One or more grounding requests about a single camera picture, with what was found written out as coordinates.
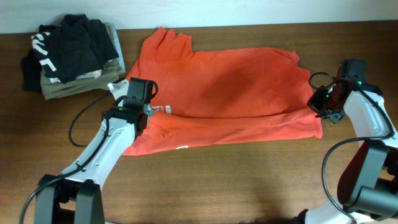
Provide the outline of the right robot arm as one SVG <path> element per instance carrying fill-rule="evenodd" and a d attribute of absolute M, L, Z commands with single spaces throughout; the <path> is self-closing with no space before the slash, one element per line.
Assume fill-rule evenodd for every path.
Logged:
<path fill-rule="evenodd" d="M 336 197 L 318 208 L 302 211 L 296 222 L 366 223 L 397 218 L 397 133 L 375 88 L 353 85 L 343 110 L 356 137 L 335 144 L 358 142 L 359 149 L 342 173 Z"/>

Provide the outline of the orange red t-shirt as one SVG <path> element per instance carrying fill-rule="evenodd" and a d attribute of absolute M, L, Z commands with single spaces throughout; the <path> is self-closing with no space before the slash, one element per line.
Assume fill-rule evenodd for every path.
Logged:
<path fill-rule="evenodd" d="M 320 138 L 307 106 L 310 73 L 296 52 L 270 47 L 194 51 L 192 37 L 158 28 L 127 75 L 158 84 L 154 115 L 127 156 L 215 144 Z"/>

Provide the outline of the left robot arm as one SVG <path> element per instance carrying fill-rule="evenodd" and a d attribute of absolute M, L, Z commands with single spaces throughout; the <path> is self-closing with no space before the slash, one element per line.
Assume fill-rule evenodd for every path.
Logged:
<path fill-rule="evenodd" d="M 146 128 L 154 114 L 150 105 L 113 105 L 102 114 L 100 129 L 83 152 L 60 175 L 39 181 L 34 223 L 105 223 L 101 190 L 108 175 Z"/>

